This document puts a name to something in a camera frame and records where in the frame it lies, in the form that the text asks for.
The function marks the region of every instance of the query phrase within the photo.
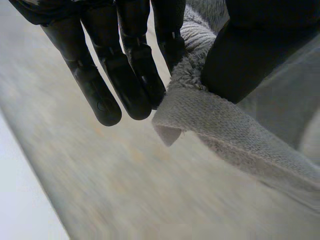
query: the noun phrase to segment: robotic hand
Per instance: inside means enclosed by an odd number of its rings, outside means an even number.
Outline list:
[[[161,103],[165,87],[147,44],[150,0],[9,0],[41,25],[60,51],[96,118],[117,124],[122,112],[89,53],[81,23],[124,108],[135,120]],[[186,0],[152,0],[156,38],[171,72],[185,54],[180,35]],[[125,54],[120,46],[119,28]]]

